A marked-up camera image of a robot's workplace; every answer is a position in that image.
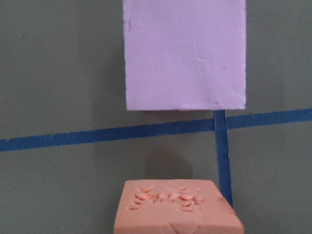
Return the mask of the orange foam cube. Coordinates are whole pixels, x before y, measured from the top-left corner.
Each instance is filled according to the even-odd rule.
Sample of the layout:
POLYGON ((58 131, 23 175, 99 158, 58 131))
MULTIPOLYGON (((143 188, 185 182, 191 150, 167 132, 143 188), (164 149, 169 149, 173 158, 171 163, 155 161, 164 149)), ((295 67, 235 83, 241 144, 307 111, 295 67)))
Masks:
POLYGON ((125 182, 116 234, 243 234, 234 210, 211 180, 125 182))

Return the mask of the light pink foam cube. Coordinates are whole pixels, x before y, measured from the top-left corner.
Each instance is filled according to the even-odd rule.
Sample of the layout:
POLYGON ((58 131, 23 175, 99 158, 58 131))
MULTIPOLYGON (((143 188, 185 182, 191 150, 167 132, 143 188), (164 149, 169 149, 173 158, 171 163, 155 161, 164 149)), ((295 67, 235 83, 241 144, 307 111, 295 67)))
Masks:
POLYGON ((129 111, 245 109, 244 0, 122 4, 129 111))

